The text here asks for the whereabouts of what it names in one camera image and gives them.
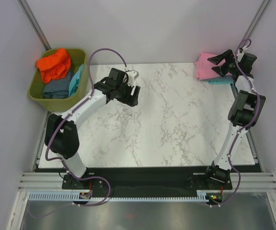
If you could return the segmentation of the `olive green plastic bin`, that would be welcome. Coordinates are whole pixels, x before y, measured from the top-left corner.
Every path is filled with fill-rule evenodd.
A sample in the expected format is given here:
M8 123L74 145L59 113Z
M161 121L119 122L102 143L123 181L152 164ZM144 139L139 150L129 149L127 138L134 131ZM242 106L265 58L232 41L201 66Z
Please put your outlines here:
M60 48L60 50L63 55L68 55L66 63L69 65L69 67L64 68L64 70L78 70L80 65L82 65L82 75L78 84L78 89L73 96L65 99L46 99L42 96L42 92L45 85L47 84L47 81L42 80L41 73L43 71L37 68L28 90L28 96L31 100L39 103L40 106L42 106L45 110L49 112L65 112L66 110L73 107L86 95L88 85L89 73L88 57L86 52L83 49L78 48Z

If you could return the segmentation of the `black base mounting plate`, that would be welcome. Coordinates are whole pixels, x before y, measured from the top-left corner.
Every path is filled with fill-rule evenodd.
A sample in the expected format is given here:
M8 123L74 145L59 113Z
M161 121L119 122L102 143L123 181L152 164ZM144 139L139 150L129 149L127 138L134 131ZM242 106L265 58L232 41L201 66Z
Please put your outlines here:
M232 190L230 178L213 180L205 166L88 168L83 178L65 175L62 188L91 189L95 198L192 197L198 190Z

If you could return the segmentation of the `folded grey blue t shirt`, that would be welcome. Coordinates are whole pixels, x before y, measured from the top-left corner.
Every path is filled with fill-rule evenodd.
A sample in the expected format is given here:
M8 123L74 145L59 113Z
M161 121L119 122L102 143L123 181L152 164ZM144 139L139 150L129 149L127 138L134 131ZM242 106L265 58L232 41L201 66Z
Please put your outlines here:
M217 77L213 81L217 82L227 82L228 84L233 82L232 75L226 75L224 77Z

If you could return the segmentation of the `dark blue t shirt in bin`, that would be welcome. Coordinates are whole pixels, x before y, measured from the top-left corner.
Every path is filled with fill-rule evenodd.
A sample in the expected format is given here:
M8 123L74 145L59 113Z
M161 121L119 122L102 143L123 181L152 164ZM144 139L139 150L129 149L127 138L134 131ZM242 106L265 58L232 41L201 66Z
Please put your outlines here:
M51 80L45 85L42 96L46 99L64 99L69 95L69 85L72 79L72 71L69 71L65 78Z

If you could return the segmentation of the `teal t shirt in bin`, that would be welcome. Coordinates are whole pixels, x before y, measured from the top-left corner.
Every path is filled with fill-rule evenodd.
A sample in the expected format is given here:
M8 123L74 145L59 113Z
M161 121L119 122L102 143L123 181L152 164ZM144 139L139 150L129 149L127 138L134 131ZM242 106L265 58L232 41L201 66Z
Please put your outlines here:
M69 89L68 89L69 97L73 96L78 90L83 68L84 68L84 65L83 64L80 65L77 72L73 75L73 77L70 81Z

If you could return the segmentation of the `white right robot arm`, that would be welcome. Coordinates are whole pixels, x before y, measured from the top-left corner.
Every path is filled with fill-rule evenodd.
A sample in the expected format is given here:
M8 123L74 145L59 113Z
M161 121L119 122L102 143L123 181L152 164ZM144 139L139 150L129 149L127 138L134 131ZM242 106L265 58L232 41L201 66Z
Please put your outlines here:
M229 49L220 55L208 58L208 61L215 65L212 70L219 76L224 77L228 73L232 75L238 91L228 113L230 124L226 139L204 176L204 184L211 189L219 189L230 182L232 160L242 138L256 124L266 101L266 97L255 89L251 74L257 56L246 53L246 49L247 46L240 47L236 53Z

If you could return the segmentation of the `aluminium frame rail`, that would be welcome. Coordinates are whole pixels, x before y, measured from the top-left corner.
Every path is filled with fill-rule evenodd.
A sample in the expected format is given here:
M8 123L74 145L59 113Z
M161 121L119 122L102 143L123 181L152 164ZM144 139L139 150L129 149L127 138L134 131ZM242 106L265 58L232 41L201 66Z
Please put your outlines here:
M274 176L270 173L232 173L230 182L219 189L209 188L200 173L191 174L187 177L168 178L154 174L142 176L140 174L118 175L112 174L111 178L77 180L70 175L59 176L56 173L24 173L20 184L20 191L61 191L61 190L107 190L111 188L121 195L129 189L142 189L145 192L159 189L160 191L171 191L182 189L188 191L226 191L233 192L272 192L276 191Z

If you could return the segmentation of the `orange t shirt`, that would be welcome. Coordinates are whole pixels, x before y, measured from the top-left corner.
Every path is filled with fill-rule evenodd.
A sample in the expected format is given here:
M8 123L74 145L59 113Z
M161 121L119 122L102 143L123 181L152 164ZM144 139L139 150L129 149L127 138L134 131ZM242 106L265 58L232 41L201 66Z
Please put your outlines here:
M51 80L64 79L71 67L70 55L65 49L59 48L55 53L37 60L36 67L45 84Z

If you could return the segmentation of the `pink t shirt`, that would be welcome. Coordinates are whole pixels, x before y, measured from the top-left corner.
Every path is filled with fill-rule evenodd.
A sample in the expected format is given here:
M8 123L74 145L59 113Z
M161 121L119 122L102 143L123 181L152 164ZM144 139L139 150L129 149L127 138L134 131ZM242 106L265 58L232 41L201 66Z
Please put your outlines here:
M213 63L208 61L208 58L215 57L217 54L201 52L199 54L196 64L196 79L211 80L214 78L219 78L220 75L212 70L213 67L216 67Z

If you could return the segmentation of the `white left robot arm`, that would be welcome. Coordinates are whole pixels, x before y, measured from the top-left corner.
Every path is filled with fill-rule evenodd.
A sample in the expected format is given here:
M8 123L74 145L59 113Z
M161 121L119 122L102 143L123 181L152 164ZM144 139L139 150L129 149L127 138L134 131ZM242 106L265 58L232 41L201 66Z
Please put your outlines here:
M51 161L48 152L56 154L66 172L73 177L78 188L86 188L90 177L85 174L87 167L78 153L80 146L78 129L97 110L110 101L134 107L138 105L140 86L136 84L139 73L135 70L112 68L109 75L92 84L91 91L66 112L52 113L46 124L44 143L45 159Z

